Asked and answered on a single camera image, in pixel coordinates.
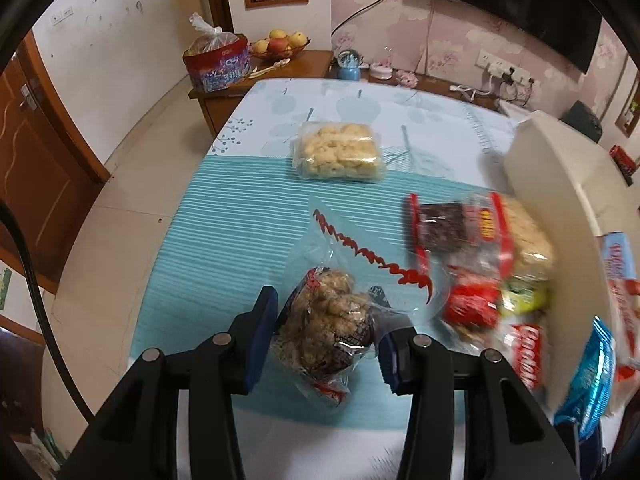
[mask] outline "tile floor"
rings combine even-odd
[[[86,218],[58,293],[46,298],[61,352],[94,412],[126,370],[156,254],[212,143],[198,102],[187,97],[189,90],[188,80],[178,83],[132,131],[134,142],[119,154]],[[42,399],[45,426],[61,448],[71,450],[86,423],[48,352]]]

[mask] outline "wooden door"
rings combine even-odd
[[[0,198],[20,224],[40,286],[55,292],[104,183],[52,126],[31,90],[34,80],[30,83],[14,55],[0,76]],[[4,226],[0,259],[22,269]]]

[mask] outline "metal screw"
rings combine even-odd
[[[431,338],[426,334],[414,335],[414,344],[422,348],[427,348],[427,346],[431,345]]]
[[[484,352],[484,358],[492,363],[499,363],[500,361],[502,361],[502,354],[500,354],[500,352],[498,352],[494,348],[489,348],[486,352]]]
[[[142,359],[147,363],[152,363],[160,357],[160,351],[157,348],[147,348],[142,352]]]
[[[218,346],[225,346],[231,343],[231,334],[226,332],[217,333],[213,336],[213,344]]]

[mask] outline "black tube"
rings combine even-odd
[[[73,402],[78,407],[78,410],[80,410],[80,413],[82,413],[82,416],[84,416],[87,422],[91,422],[94,420],[94,414],[89,409],[87,403],[84,402],[73,377],[71,377],[71,374],[66,367],[65,360],[62,358],[60,348],[58,348],[56,338],[51,330],[49,319],[47,319],[47,313],[44,309],[44,304],[42,303],[40,290],[38,289],[38,280],[36,279],[35,272],[33,272],[33,264],[31,263],[31,256],[29,254],[29,249],[27,248],[27,243],[24,240],[24,236],[22,235],[18,222],[15,220],[11,210],[4,203],[4,200],[0,200],[0,222],[2,222],[7,228],[7,231],[9,231],[11,238],[14,239],[15,246],[18,249],[20,262],[24,269],[24,277],[27,280],[27,286],[29,287],[29,295],[33,302],[33,309],[36,311],[36,317],[38,318],[38,323],[42,329],[44,341],[47,344],[47,348],[49,349],[49,353],[53,359],[53,364],[56,365],[56,370],[58,370],[60,378],[69,392],[69,395],[73,399]]]

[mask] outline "blue snack wrapper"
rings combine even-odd
[[[598,427],[616,372],[616,355],[611,332],[598,317],[584,347],[582,360],[569,385],[566,399],[554,416],[554,425],[566,420],[578,426],[580,442]]]

